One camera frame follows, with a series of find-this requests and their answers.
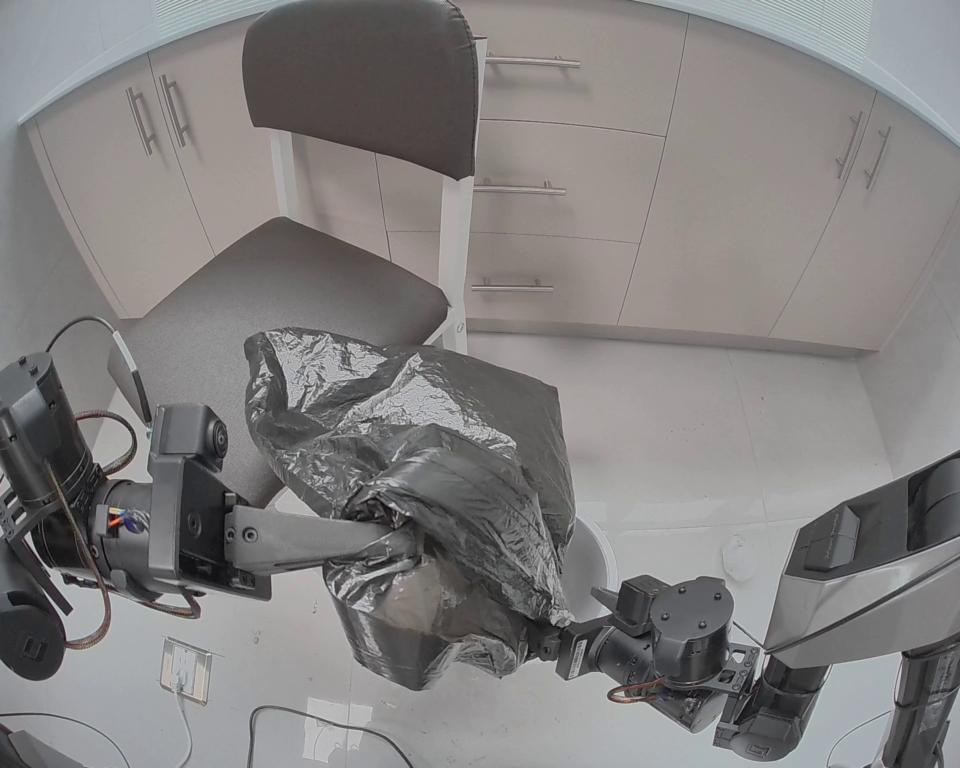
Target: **metal handle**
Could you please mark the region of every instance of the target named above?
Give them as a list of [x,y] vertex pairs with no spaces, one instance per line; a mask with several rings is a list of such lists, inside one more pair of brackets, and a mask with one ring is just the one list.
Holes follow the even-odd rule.
[[186,146],[186,140],[183,135],[189,128],[188,125],[181,125],[180,118],[177,116],[177,105],[174,104],[174,96],[171,91],[177,85],[176,80],[167,80],[166,75],[160,75],[160,87],[163,88],[163,98],[167,101],[167,111],[170,112],[170,122],[174,124],[174,132],[177,134],[177,141],[181,147]]
[[471,285],[471,291],[490,294],[552,294],[552,285],[541,285],[539,280],[534,280],[533,285],[492,285],[487,277],[483,285]]
[[526,64],[530,66],[557,66],[562,69],[580,69],[580,62],[573,59],[535,59],[528,56],[487,56],[487,64]]
[[860,123],[863,121],[863,109],[860,110],[860,114],[856,117],[851,115],[850,119],[853,120],[853,135],[850,137],[850,144],[847,145],[847,151],[843,157],[836,158],[837,162],[840,163],[840,170],[837,172],[838,179],[843,178],[843,172],[847,168],[847,160],[850,159],[850,153],[853,151],[853,142],[856,141],[856,135],[860,133]]
[[880,163],[883,162],[883,156],[887,154],[887,145],[890,143],[890,134],[893,132],[893,126],[887,126],[887,133],[883,131],[880,132],[880,135],[883,136],[883,144],[880,146],[880,152],[876,156],[874,170],[868,171],[866,168],[863,170],[867,175],[867,189],[870,189],[876,183],[876,175],[880,172]]
[[473,185],[474,192],[509,192],[519,195],[565,195],[566,190],[561,186],[554,186],[545,181],[543,186],[512,186],[510,184],[491,184],[490,179],[483,179],[482,184]]
[[127,88],[127,102],[130,104],[130,111],[133,113],[133,122],[136,124],[136,130],[140,134],[140,141],[143,142],[143,151],[147,153],[147,157],[149,157],[154,153],[154,148],[150,145],[156,141],[156,136],[153,133],[147,134],[147,129],[143,126],[143,118],[140,116],[140,109],[136,105],[136,100],[142,98],[142,93],[133,93],[132,88]]

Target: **electrical outlet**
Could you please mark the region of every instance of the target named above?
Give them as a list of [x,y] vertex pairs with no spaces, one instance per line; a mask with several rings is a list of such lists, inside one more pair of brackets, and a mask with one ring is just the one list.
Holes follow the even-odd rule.
[[181,694],[185,698],[206,704],[212,662],[213,655],[209,651],[167,637],[163,641],[160,687],[173,691],[173,682],[180,680]]

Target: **crumpled plastic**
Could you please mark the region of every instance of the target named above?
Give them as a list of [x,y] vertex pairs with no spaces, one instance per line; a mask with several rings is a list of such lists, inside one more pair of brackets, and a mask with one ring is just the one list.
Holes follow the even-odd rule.
[[572,620],[561,568],[575,507],[557,390],[433,347],[282,328],[245,344],[247,422],[316,514],[412,526],[324,580],[353,655],[419,690],[454,661],[502,677],[534,625]]

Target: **outlet cover plate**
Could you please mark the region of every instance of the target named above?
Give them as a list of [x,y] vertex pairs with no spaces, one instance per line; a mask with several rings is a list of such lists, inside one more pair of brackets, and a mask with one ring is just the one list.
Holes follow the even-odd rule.
[[173,677],[174,656],[182,655],[183,651],[187,652],[187,657],[197,657],[197,667],[193,677],[193,690],[184,690],[181,695],[184,699],[205,705],[210,690],[210,666],[213,663],[213,654],[203,648],[197,648],[195,645],[190,645],[172,637],[164,638],[163,662],[160,665],[160,687],[169,690],[171,693],[173,692],[170,682]]

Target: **brown chair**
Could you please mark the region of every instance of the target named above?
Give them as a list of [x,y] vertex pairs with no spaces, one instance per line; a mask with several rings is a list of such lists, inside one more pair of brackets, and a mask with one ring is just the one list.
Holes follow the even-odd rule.
[[[247,105],[253,124],[274,132],[284,215],[224,249],[125,338],[151,408],[203,402],[224,420],[223,479],[249,503],[265,506],[281,484],[247,429],[248,337],[296,326],[379,346],[442,339],[466,353],[463,294],[483,81],[477,62],[485,53],[486,40],[474,40],[447,0],[300,0],[264,13],[247,31]],[[440,288],[296,221],[291,132],[444,176]],[[139,410],[119,352],[109,369]]]

